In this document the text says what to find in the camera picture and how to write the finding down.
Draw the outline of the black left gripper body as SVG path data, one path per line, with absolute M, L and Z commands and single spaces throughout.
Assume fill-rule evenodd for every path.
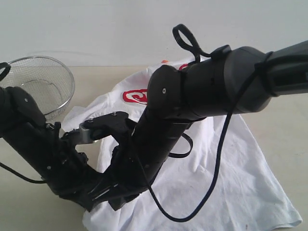
M 86 154 L 76 150 L 76 145 L 84 143 L 79 131 L 56 137 L 46 181 L 52 192 L 60 198 L 84 209 L 93 209 L 100 202 L 112 198 L 115 182 L 108 174 L 94 170 L 88 165 Z

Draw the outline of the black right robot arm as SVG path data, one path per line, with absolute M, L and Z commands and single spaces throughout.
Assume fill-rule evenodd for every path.
M 124 112 L 84 122 L 81 130 L 89 140 L 113 136 L 118 146 L 105 172 L 88 175 L 80 202 L 87 211 L 104 201 L 118 210 L 151 186 L 194 122 L 259 112 L 273 97 L 307 91 L 307 42 L 269 53 L 223 46 L 182 70 L 163 65 L 149 80 L 138 122 Z

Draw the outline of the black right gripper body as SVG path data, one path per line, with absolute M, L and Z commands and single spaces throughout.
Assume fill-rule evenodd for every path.
M 118 142 L 110 165 L 103 172 L 115 182 L 112 198 L 107 200 L 114 210 L 146 190 L 149 182 L 149 116 L 146 111 L 138 122 L 129 119 L 127 113 L 116 112 L 88 119 L 79 128 L 101 129 Z

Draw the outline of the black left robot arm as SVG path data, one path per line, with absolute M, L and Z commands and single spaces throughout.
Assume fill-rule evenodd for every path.
M 87 211 L 118 197 L 119 186 L 112 177 L 94 170 L 87 156 L 76 151 L 77 145 L 92 143 L 105 134 L 96 133 L 94 123 L 86 121 L 60 137 L 61 123 L 48 123 L 36 103 L 36 99 L 43 106 L 54 102 L 51 93 L 60 95 L 66 83 L 73 83 L 71 72 L 61 64 L 20 67 L 18 74 L 8 63 L 0 66 L 1 79 L 11 74 L 21 82 L 0 90 L 0 135 L 40 174 L 40 183 Z

